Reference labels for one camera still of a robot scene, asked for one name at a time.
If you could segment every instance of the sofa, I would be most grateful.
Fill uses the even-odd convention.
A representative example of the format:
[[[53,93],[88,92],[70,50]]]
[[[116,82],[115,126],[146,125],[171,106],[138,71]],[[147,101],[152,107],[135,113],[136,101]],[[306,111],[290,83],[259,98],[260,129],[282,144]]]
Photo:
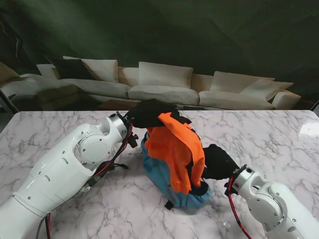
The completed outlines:
[[[292,83],[276,82],[274,78],[218,71],[214,76],[200,75],[193,74],[189,67],[148,62],[134,68],[118,67],[116,60],[82,61],[93,80],[62,79],[52,64],[39,64],[41,76],[22,75],[0,84],[0,89],[6,95],[16,94],[14,104],[32,99],[43,110],[80,101],[139,102],[152,98],[208,110],[289,110],[301,98],[286,90]]]

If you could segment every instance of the white cushion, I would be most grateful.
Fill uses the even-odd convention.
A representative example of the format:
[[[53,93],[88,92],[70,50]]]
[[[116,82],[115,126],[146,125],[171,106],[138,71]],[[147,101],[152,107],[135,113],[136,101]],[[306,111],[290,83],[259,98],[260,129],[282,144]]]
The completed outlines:
[[[72,83],[82,89],[83,91],[99,95],[110,96],[118,98],[128,98],[128,90],[130,86],[120,83],[105,82],[105,81],[93,81],[93,80],[80,80],[80,79],[63,79],[63,82]]]
[[[39,69],[42,76],[57,80],[61,79],[58,69],[56,69],[55,66],[53,66],[52,64],[39,64],[36,66]]]
[[[275,78],[265,78],[259,76],[248,76],[215,71],[214,80],[210,90],[240,93],[250,84],[258,81],[259,79],[267,79],[273,81]]]
[[[63,56],[64,59],[77,59],[75,57]],[[92,60],[81,59],[89,73],[97,81],[118,83],[118,61],[117,60]]]
[[[218,107],[229,110],[272,110],[274,106],[259,98],[238,93],[203,91],[199,93],[200,106]]]
[[[289,91],[280,91],[276,94],[272,105],[277,110],[290,110],[301,99],[301,96]]]
[[[190,88],[193,68],[170,66],[149,62],[139,63],[140,85]]]
[[[198,105],[198,93],[192,89],[171,86],[134,86],[129,90],[129,98],[135,100],[157,99],[162,102],[184,105]]]
[[[190,88],[196,92],[209,91],[213,79],[213,76],[192,74]]]
[[[139,84],[139,69],[137,67],[118,67],[119,83],[128,86]]]
[[[259,79],[244,89],[240,94],[257,97],[268,101],[279,91],[285,90],[292,85],[293,83],[290,82],[277,82],[269,81],[267,79]]]
[[[17,72],[6,66],[4,63],[0,62],[0,84],[19,77],[20,76]]]

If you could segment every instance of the sofa cushion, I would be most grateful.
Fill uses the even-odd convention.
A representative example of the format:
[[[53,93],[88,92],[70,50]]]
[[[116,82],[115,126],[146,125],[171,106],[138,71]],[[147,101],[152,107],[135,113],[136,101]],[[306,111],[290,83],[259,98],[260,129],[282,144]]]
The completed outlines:
[[[214,80],[211,84],[211,91],[223,91],[240,93],[246,89],[250,84],[259,79],[267,79],[273,81],[275,78],[266,78],[259,76],[248,76],[234,73],[225,73],[215,71]]]
[[[134,86],[129,90],[129,98],[135,100],[157,99],[162,102],[184,105],[198,105],[198,93],[192,89],[171,86]]]
[[[119,83],[128,86],[139,84],[139,69],[137,67],[118,67]]]
[[[190,88],[196,92],[209,91],[213,79],[213,76],[192,74]]]
[[[38,64],[36,65],[41,75],[53,79],[61,79],[58,70],[52,64]]]
[[[19,78],[19,74],[0,62],[0,85],[8,80]]]
[[[199,93],[200,106],[218,107],[229,110],[272,110],[274,106],[260,98],[237,93],[202,91]]]
[[[139,63],[140,85],[190,88],[193,68],[170,66],[149,62]]]
[[[128,90],[131,88],[130,86],[124,84],[105,81],[87,81],[79,79],[63,79],[61,81],[74,84],[89,94],[124,99],[128,98]]]
[[[45,55],[46,59],[56,67],[62,79],[75,78],[93,80],[93,77],[80,59],[63,59]]]
[[[63,56],[64,59],[77,59],[75,57]],[[117,60],[93,60],[81,59],[93,78],[97,81],[118,83],[118,61]]]
[[[244,89],[240,94],[257,97],[268,101],[279,91],[285,90],[292,85],[293,83],[290,82],[277,82],[269,81],[267,79],[259,79]]]

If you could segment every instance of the blue cloth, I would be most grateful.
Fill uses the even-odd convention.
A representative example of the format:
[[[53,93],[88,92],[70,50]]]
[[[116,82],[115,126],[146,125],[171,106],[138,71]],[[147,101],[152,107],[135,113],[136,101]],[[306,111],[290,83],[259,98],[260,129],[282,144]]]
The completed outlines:
[[[188,207],[198,209],[203,206],[204,202],[210,197],[211,191],[208,191],[202,196],[192,194],[184,194],[175,192],[170,186],[170,169],[169,166],[162,160],[151,158],[145,148],[144,142],[146,136],[142,140],[141,147],[143,150],[143,166],[147,176],[159,188],[159,190],[170,200],[175,208]]]

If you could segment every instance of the black strap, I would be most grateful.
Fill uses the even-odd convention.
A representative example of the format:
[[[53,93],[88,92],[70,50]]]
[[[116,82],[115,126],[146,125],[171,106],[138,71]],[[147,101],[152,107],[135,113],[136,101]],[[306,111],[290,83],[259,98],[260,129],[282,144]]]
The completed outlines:
[[[170,200],[168,200],[165,204],[165,207],[167,210],[171,210],[174,207],[174,204]]]

